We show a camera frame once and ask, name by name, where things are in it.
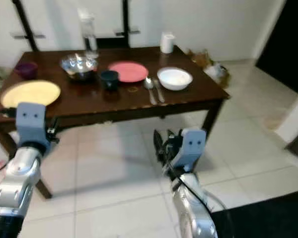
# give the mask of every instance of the toilet paper roll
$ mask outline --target toilet paper roll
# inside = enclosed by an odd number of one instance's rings
[[[169,54],[173,52],[174,35],[171,32],[163,32],[160,42],[160,50],[162,53]]]

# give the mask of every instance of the red plate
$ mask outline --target red plate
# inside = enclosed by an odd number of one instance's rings
[[[148,70],[142,64],[131,61],[120,61],[111,64],[109,70],[119,73],[119,81],[133,83],[144,80],[148,76]]]

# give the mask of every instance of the tabletop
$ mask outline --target tabletop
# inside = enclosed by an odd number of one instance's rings
[[[159,47],[132,49],[99,50],[98,73],[104,71],[113,62],[131,60],[143,64],[149,71],[149,77],[157,78],[162,67],[172,66],[188,71],[193,76],[192,83],[182,91],[170,91],[162,88],[165,103],[156,106],[150,104],[148,91],[142,82],[121,83],[117,92],[107,92],[101,88],[99,80],[89,84],[71,83],[60,67],[61,58],[80,51],[25,52],[19,62],[33,61],[38,64],[38,77],[56,83],[61,88],[60,97],[47,107],[47,117],[79,116],[106,112],[120,112],[168,105],[202,103],[227,99],[229,95],[220,88],[201,68],[186,56],[177,46],[173,53],[162,54]],[[8,87],[24,81],[15,72],[4,81],[1,94]],[[13,119],[0,116],[0,123]]]

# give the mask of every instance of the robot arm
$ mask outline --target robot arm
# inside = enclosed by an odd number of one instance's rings
[[[193,174],[193,167],[204,151],[203,130],[183,130],[179,135],[169,131],[163,143],[155,131],[153,141],[163,172],[172,181],[173,202],[179,216],[182,238],[218,238],[206,195]]]
[[[16,238],[21,231],[33,188],[41,177],[42,158],[50,150],[51,141],[56,140],[55,127],[47,132],[44,121],[43,105],[19,104],[16,114],[19,148],[0,183],[0,238]]]

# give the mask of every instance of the metal bowl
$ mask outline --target metal bowl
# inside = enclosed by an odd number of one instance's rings
[[[90,82],[95,80],[97,61],[83,55],[70,55],[61,60],[61,67],[71,81]]]

